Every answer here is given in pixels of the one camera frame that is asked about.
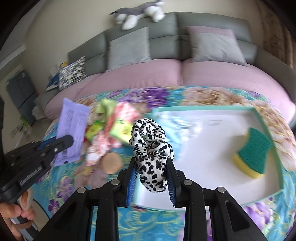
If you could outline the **person's left hand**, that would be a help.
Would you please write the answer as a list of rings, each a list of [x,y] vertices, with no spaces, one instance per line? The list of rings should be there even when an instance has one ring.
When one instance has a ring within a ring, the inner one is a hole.
[[[22,194],[20,202],[22,206],[19,206],[18,204],[1,203],[1,215],[16,240],[25,239],[16,228],[15,224],[12,223],[11,218],[21,216],[22,218],[27,218],[29,221],[34,220],[36,213],[32,206],[29,207],[29,204],[31,203],[30,201],[32,200],[31,194],[31,191],[26,191]]]

